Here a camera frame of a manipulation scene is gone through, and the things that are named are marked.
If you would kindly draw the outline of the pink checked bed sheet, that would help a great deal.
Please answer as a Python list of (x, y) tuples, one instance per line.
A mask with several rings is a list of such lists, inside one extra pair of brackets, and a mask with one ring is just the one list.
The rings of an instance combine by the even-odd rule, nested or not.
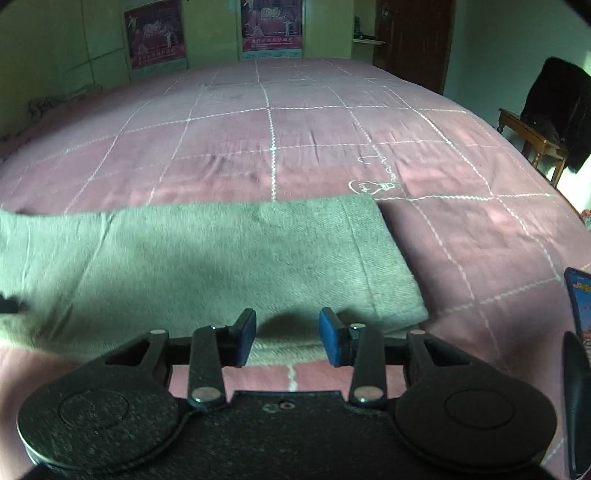
[(388, 403), (349, 404), (353, 367), (224, 367), (197, 410), (188, 368), (133, 368), (1, 339), (5, 479), (570, 479), (576, 407), (564, 281), (590, 268), (575, 210), (477, 115), (367, 64), (242, 62), (69, 103), (1, 147), (1, 215), (373, 199), (417, 281), (421, 329), (467, 355), (386, 367)]

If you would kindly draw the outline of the dark wooden door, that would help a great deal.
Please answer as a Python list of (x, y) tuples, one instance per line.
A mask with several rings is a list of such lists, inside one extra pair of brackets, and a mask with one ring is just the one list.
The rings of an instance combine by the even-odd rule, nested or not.
[(444, 91), (454, 30), (454, 0), (377, 2), (374, 65), (433, 92)]

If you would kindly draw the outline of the grey fleece pants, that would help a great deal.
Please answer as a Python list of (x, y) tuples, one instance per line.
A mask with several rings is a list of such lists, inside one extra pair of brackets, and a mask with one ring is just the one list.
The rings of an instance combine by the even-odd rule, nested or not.
[(314, 362), (318, 315), (399, 334), (428, 317), (377, 203), (171, 204), (1, 215), (1, 339), (78, 361), (153, 329), (174, 337), (257, 316), (249, 363)]

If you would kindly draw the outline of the white corner shelves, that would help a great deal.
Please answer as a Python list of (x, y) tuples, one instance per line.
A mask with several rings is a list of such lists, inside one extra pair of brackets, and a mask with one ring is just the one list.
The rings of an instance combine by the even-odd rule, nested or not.
[(372, 46), (384, 45), (385, 41), (377, 36), (377, 19), (375, 17), (355, 17), (353, 42)]

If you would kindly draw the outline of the lower right purple poster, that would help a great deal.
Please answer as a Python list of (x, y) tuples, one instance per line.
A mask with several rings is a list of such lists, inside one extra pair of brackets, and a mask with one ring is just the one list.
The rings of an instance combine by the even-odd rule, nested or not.
[(304, 2), (240, 2), (242, 60), (301, 58), (304, 53)]

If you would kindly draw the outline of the wooden chair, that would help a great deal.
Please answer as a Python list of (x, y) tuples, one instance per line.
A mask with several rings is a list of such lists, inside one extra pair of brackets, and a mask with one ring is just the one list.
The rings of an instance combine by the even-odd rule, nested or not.
[(524, 140), (522, 155), (527, 160), (531, 160), (531, 165), (538, 173), (540, 173), (539, 166), (545, 157), (554, 160), (554, 170), (549, 183), (554, 188), (557, 188), (566, 167), (566, 161), (569, 156), (568, 149), (564, 145), (551, 142), (533, 127), (527, 125), (516, 114), (506, 109), (500, 109), (497, 131), (503, 133), (506, 127)]

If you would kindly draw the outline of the blue box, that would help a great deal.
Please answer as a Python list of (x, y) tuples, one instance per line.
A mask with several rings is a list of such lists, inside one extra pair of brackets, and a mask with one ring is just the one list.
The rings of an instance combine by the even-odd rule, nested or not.
[(564, 272), (575, 331), (583, 342), (587, 354), (590, 354), (591, 322), (591, 276), (581, 270), (568, 267)]

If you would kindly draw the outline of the lower left purple poster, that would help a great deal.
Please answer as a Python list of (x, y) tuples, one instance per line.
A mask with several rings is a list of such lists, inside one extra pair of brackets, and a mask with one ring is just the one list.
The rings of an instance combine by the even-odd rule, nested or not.
[(143, 3), (123, 17), (132, 70), (185, 58), (180, 1)]

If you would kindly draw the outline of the grey crumpled cloth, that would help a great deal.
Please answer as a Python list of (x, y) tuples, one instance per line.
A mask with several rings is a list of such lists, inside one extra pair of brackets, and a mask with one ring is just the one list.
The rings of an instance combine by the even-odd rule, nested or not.
[(28, 102), (27, 109), (29, 113), (29, 119), (31, 121), (38, 121), (41, 119), (48, 111), (59, 107), (62, 104), (69, 103), (71, 101), (84, 99), (88, 96), (95, 95), (101, 93), (103, 90), (101, 85), (98, 84), (89, 84), (85, 85), (82, 88), (65, 94), (65, 95), (55, 95), (55, 96), (44, 96), (44, 97), (37, 97)]

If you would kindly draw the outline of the purple poster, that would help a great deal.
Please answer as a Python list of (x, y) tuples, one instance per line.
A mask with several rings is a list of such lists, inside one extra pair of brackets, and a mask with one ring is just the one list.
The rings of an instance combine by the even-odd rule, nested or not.
[(304, 2), (240, 2), (242, 60), (301, 58), (304, 53)]
[(185, 58), (180, 1), (143, 3), (123, 17), (132, 70)]

